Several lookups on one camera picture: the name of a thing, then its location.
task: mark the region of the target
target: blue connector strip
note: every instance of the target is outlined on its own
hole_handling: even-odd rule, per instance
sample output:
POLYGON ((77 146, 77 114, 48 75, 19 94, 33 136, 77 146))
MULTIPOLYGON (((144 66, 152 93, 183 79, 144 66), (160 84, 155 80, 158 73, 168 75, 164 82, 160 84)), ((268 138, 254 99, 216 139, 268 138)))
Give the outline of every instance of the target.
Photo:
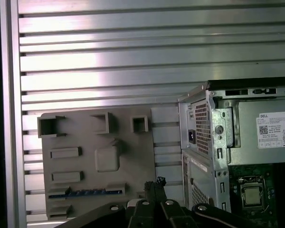
POLYGON ((77 190, 69 191, 63 195, 50 195, 49 198, 69 198, 69 197, 81 197, 81 196, 95 196, 95 195, 119 195, 122 194, 122 190, 106 191, 105 189, 93 189, 93 190, 77 190))

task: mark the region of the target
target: qr code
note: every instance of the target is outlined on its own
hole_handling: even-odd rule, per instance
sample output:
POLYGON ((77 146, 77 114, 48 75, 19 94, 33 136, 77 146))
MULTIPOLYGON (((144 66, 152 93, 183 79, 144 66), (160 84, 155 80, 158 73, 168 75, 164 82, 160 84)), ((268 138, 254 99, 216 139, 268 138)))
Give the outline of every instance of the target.
POLYGON ((259 126, 260 134, 268 134, 268 126, 259 126))

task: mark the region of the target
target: green circuit board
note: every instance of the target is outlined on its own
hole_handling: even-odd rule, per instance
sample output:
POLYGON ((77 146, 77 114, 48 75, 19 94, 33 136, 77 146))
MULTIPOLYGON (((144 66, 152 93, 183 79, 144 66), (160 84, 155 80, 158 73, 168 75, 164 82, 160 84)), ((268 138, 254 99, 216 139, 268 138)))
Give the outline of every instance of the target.
POLYGON ((230 166, 229 176, 232 213, 277 228, 273 165, 230 166))

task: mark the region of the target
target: white label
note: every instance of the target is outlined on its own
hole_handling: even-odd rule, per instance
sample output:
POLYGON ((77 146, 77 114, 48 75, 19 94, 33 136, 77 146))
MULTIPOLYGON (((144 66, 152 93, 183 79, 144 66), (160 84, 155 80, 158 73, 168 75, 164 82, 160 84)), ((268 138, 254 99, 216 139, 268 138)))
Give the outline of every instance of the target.
POLYGON ((195 164, 196 166, 198 166, 200 169, 204 170, 205 172, 207 172, 207 167, 202 165, 201 163, 199 163, 197 160, 194 160, 193 158, 191 158, 191 162, 193 164, 195 164))
POLYGON ((256 124, 260 149, 285 147, 285 112, 262 113, 256 124))

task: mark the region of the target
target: ventilation grille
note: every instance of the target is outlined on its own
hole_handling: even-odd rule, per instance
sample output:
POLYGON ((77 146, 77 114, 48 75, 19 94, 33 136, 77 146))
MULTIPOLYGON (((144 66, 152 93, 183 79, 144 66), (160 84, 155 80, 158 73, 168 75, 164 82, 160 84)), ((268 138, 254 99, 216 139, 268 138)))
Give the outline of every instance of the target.
POLYGON ((199 203, 208 203, 208 197, 202 193, 195 183, 192 184, 192 202, 193 205, 197 205, 199 203))
POLYGON ((209 111, 206 103, 195 107, 196 139, 199 152, 208 154, 208 141, 211 140, 209 111))

